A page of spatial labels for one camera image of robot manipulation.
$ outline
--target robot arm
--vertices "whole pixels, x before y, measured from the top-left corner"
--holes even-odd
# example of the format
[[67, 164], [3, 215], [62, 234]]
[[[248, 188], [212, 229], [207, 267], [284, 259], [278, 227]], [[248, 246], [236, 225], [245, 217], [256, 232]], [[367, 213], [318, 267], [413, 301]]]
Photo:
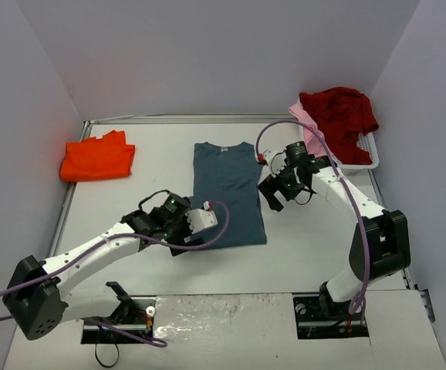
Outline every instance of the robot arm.
[[[205, 209], [192, 210], [187, 198], [173, 193], [169, 193], [161, 207], [153, 208], [148, 214], [141, 205], [142, 202], [138, 210], [122, 217], [109, 230], [71, 251], [40, 262], [30, 256], [18, 263], [9, 288], [64, 270], [40, 284], [4, 296], [5, 306], [27, 339], [41, 338], [64, 321], [110, 318], [123, 308], [128, 310], [134, 302], [115, 282], [106, 283], [95, 291], [77, 292], [74, 287], [109, 264], [142, 251], [156, 241], [200, 245], [203, 240], [192, 240], [192, 235], [218, 224], [208, 203]], [[143, 234], [151, 241], [132, 237], [132, 233]], [[78, 258], [71, 268], [64, 268]]]
[[[260, 163], [267, 165], [271, 174], [258, 188], [273, 210], [283, 209], [276, 192], [286, 200], [293, 200], [300, 192], [310, 191], [325, 198], [355, 228], [345, 268], [319, 289], [319, 301], [325, 315], [335, 318], [344, 314], [349, 301], [362, 287], [365, 258], [358, 220], [339, 177], [327, 156], [315, 158], [309, 155], [304, 142], [290, 144], [283, 152], [265, 151]], [[348, 181], [341, 170], [339, 173], [360, 209], [366, 228], [370, 253], [369, 284], [406, 268], [411, 261], [406, 217], [399, 210], [390, 212], [376, 204]]]

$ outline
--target white panel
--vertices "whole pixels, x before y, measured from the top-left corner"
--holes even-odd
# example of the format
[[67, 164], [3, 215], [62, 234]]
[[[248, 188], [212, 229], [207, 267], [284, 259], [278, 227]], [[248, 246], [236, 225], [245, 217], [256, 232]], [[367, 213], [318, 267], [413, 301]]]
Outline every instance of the white panel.
[[[45, 51], [14, 1], [0, 1], [0, 290], [15, 265], [45, 257], [66, 185], [67, 140], [80, 122]], [[0, 300], [0, 315], [8, 315]], [[15, 323], [0, 323], [0, 368]]]
[[387, 206], [401, 207], [413, 272], [429, 288], [446, 358], [446, 2], [422, 2], [376, 89], [373, 107]]
[[[290, 294], [160, 297], [155, 333], [168, 347], [121, 345], [116, 368], [446, 369], [416, 291], [367, 297], [370, 338], [333, 340], [296, 338]], [[38, 341], [17, 331], [5, 369], [98, 368], [93, 346], [79, 345], [81, 328], [67, 322]]]
[[369, 93], [418, 0], [17, 0], [84, 119]]
[[[208, 141], [231, 146], [255, 142], [263, 123], [147, 124], [94, 126], [92, 135], [125, 130], [136, 145], [132, 176], [122, 180], [79, 183], [62, 242], [64, 253], [104, 232], [156, 190], [192, 195], [194, 144]], [[299, 139], [295, 125], [268, 130], [260, 149], [282, 149]], [[373, 196], [367, 172], [352, 177]], [[163, 202], [158, 196], [147, 203]], [[153, 246], [105, 268], [85, 285], [119, 281], [131, 294], [225, 294], [317, 291], [347, 263], [353, 228], [321, 197], [306, 206], [294, 202], [277, 213], [261, 197], [266, 245], [188, 252], [172, 257], [166, 247]], [[404, 289], [399, 274], [372, 289]]]

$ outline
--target white table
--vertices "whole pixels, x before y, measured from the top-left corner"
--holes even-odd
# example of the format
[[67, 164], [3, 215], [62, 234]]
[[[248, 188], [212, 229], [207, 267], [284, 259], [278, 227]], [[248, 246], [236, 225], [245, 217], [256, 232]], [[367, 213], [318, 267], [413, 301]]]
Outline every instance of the white table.
[[[143, 124], [93, 126], [92, 136], [126, 131], [127, 142], [137, 146], [133, 174], [77, 185], [56, 253], [102, 233], [156, 190], [191, 195], [195, 143], [254, 143], [264, 122], [270, 122], [263, 116], [215, 121], [155, 117], [142, 119]], [[261, 148], [281, 149], [298, 139], [296, 128], [284, 124], [268, 130]], [[376, 200], [367, 172], [350, 179]], [[420, 296], [405, 289], [401, 274], [370, 287], [370, 338], [297, 340], [290, 293], [317, 291], [338, 274], [353, 231], [319, 197], [304, 207], [287, 203], [280, 213], [261, 201], [266, 245], [175, 258], [167, 248], [149, 247], [82, 284], [91, 288], [118, 281], [129, 294], [158, 296], [156, 333], [171, 345], [163, 350], [122, 346], [116, 368], [445, 368]], [[65, 323], [34, 342], [18, 330], [6, 368], [21, 370], [33, 362], [35, 368], [96, 368], [93, 348], [79, 345], [80, 330], [81, 323]]]

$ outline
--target blue t-shirt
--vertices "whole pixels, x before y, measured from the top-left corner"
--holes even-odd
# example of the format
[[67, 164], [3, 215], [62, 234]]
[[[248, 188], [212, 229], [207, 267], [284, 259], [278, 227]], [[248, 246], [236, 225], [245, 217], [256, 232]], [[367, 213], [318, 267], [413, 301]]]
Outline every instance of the blue t-shirt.
[[[266, 244], [257, 189], [261, 171], [252, 144], [195, 144], [192, 207], [201, 207], [206, 200], [220, 200], [230, 211], [228, 229], [221, 239], [209, 248]], [[215, 237], [225, 223], [225, 212], [222, 208], [216, 205], [214, 211], [218, 226], [198, 234], [204, 241]]]

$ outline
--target dark red clothing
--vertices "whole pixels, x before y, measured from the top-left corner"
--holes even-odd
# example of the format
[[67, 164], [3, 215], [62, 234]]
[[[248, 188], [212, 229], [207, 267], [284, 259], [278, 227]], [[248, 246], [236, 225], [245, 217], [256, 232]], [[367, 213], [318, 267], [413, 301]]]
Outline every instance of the dark red clothing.
[[369, 153], [356, 146], [359, 133], [379, 129], [370, 100], [355, 89], [335, 87], [323, 92], [301, 92], [303, 109], [324, 133], [328, 147], [344, 164], [371, 164]]

